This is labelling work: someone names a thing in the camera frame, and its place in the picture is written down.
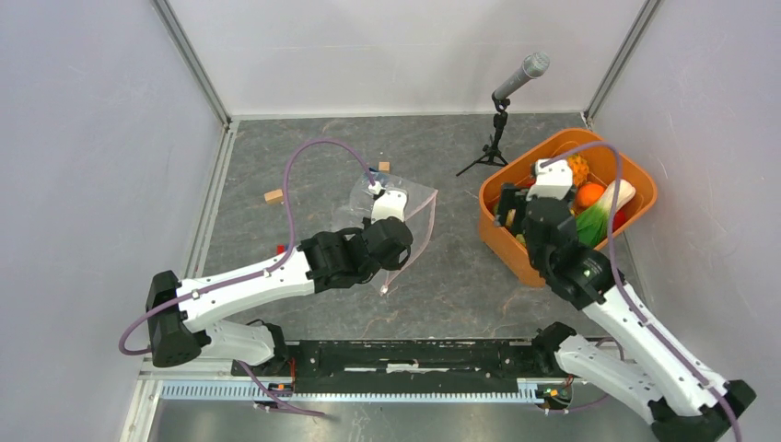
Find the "clear pink-dotted zip bag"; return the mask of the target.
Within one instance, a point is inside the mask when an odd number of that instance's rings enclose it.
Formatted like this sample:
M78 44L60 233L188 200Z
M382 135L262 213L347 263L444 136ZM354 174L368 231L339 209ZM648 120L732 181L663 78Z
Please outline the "clear pink-dotted zip bag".
M386 296L396 289L399 276L410 270L429 244L434 227L438 190L387 173L374 172L372 176L385 187L407 192L408 202L403 222L413 236L410 258L405 265L399 270L381 270L370 282L381 296ZM369 184L367 176L360 174L348 198L334 211L331 229L361 227L364 220L369 219L373 204L373 198L367 190Z

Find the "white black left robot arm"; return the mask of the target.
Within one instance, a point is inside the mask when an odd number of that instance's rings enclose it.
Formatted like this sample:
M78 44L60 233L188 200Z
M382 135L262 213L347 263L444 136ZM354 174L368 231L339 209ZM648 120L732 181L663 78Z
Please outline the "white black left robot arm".
M278 375L290 353L280 327L238 324L229 317L290 297L366 284L382 270L399 270L414 237L390 217L364 227L319 232L264 262L202 278L154 276L146 323L155 367L180 366L198 357L231 359Z

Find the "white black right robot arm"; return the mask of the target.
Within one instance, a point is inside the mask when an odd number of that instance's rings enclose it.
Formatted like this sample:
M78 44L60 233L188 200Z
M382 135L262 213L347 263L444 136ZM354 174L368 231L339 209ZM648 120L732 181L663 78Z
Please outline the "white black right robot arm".
M718 441L727 433L743 440L739 419L755 391L709 369L642 306L616 265L578 240L566 201L505 183L495 223L501 227L509 217L511 229L525 240L531 268L635 360L629 364L607 355L555 323L538 335L531 352L539 373L563 370L594 384L637 413L659 441Z

